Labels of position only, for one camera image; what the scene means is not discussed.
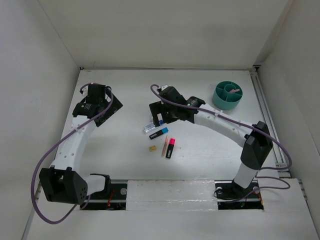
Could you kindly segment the orange thin pencil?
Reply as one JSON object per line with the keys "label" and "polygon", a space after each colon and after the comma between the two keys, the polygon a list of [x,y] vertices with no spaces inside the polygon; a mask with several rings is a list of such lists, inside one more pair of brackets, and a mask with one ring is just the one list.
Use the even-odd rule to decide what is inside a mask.
{"label": "orange thin pencil", "polygon": [[162,149],[162,152],[161,152],[161,156],[162,157],[164,157],[165,154],[166,154],[168,143],[169,143],[169,136],[167,135],[165,140],[164,140],[164,145],[163,145],[163,149]]}

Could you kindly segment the teal round divided organizer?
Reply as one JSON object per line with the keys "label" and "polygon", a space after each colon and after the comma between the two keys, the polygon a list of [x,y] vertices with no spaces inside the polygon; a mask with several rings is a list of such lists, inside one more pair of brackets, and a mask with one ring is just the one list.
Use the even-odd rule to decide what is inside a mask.
{"label": "teal round divided organizer", "polygon": [[[235,93],[229,93],[231,90],[240,89]],[[221,110],[233,110],[243,97],[241,87],[232,81],[222,81],[215,87],[212,102]]]}

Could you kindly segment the orange pen with white grip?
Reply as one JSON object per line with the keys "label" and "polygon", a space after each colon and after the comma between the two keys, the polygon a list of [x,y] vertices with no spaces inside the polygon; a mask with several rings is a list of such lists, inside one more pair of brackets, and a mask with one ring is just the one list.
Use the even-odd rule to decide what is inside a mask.
{"label": "orange pen with white grip", "polygon": [[237,93],[237,92],[239,92],[240,91],[240,89],[232,89],[229,93]]}

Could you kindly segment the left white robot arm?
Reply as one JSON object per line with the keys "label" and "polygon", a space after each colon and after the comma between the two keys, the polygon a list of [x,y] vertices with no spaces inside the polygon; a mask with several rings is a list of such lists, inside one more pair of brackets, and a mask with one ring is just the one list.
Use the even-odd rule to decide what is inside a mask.
{"label": "left white robot arm", "polygon": [[98,127],[114,115],[123,104],[113,95],[110,86],[98,83],[81,89],[84,98],[72,112],[71,128],[62,141],[50,167],[42,168],[39,181],[49,202],[81,205],[92,194],[107,198],[111,194],[111,179],[107,174],[79,175],[87,142]]}

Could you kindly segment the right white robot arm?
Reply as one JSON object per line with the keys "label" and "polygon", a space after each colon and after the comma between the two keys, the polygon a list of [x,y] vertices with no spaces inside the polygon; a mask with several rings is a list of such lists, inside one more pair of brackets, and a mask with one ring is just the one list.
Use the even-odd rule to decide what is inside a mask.
{"label": "right white robot arm", "polygon": [[184,98],[170,85],[162,87],[153,84],[150,90],[159,101],[149,105],[154,124],[161,116],[164,123],[187,121],[191,124],[211,129],[237,143],[241,149],[240,166],[230,183],[217,186],[213,195],[224,201],[246,198],[255,187],[254,178],[263,168],[263,164],[273,148],[273,140],[266,123],[243,123],[218,112],[204,100],[191,96]]}

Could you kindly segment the blue black highlighter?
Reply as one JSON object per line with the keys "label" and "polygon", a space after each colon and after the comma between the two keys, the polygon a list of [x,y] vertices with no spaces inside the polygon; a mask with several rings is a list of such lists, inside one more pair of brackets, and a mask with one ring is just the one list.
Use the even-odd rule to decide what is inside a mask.
{"label": "blue black highlighter", "polygon": [[162,128],[162,129],[156,131],[155,133],[151,134],[151,135],[149,136],[149,138],[150,138],[151,140],[153,140],[153,139],[155,139],[155,138],[157,138],[157,137],[159,137],[159,136],[162,136],[162,135],[168,133],[168,131],[169,131],[168,128],[167,128],[167,127],[164,127],[164,128]]}

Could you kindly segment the clear blue-capped glue bottle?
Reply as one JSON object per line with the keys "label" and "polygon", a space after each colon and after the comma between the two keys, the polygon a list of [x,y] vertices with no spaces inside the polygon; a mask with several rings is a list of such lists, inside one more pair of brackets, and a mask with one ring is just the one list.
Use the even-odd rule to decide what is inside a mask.
{"label": "clear blue-capped glue bottle", "polygon": [[164,124],[163,120],[159,120],[159,126],[156,126],[153,122],[151,122],[150,124],[146,125],[144,128],[143,128],[143,133],[144,134],[148,134],[152,131],[154,131],[155,129],[157,129],[158,127],[160,127],[161,125]]}

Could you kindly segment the pink black highlighter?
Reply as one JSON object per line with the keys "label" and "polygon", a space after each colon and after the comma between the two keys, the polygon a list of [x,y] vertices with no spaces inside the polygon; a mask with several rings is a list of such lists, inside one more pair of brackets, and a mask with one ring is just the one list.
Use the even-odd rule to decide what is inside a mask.
{"label": "pink black highlighter", "polygon": [[173,153],[173,149],[176,143],[176,139],[175,138],[171,138],[169,140],[168,146],[167,146],[167,151],[165,154],[165,158],[166,159],[170,159],[172,157],[172,153]]}

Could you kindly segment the small tan eraser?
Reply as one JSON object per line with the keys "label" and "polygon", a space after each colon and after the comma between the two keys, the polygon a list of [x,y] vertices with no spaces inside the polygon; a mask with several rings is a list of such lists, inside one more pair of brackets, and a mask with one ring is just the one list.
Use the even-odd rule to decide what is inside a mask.
{"label": "small tan eraser", "polygon": [[149,148],[149,151],[150,152],[154,152],[154,151],[156,151],[157,150],[157,147],[154,145],[154,146],[151,146],[150,148]]}

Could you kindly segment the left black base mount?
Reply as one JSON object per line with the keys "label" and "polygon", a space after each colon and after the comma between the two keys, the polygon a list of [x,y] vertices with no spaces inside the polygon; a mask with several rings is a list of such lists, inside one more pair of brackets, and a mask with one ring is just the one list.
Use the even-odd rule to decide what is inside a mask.
{"label": "left black base mount", "polygon": [[112,181],[110,192],[95,192],[80,205],[84,211],[124,211],[127,205],[127,181]]}

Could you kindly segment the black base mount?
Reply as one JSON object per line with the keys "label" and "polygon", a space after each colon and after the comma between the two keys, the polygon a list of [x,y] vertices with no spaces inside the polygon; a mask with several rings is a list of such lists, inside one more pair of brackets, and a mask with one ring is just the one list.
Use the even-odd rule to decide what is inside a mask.
{"label": "black base mount", "polygon": [[95,192],[80,205],[84,211],[124,211],[127,205],[127,181],[112,181],[110,192]]}
{"label": "black base mount", "polygon": [[247,188],[241,188],[231,180],[214,182],[213,197],[217,200],[218,210],[263,210],[261,194],[257,191],[258,181],[253,180]]}

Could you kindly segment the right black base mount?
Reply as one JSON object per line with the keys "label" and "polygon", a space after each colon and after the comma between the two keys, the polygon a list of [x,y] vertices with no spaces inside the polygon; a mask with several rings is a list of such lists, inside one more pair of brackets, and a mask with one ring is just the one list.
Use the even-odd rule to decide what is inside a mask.
{"label": "right black base mount", "polygon": [[258,181],[253,180],[247,188],[241,188],[231,180],[214,182],[213,197],[217,200],[218,210],[263,210],[261,194],[257,191]]}

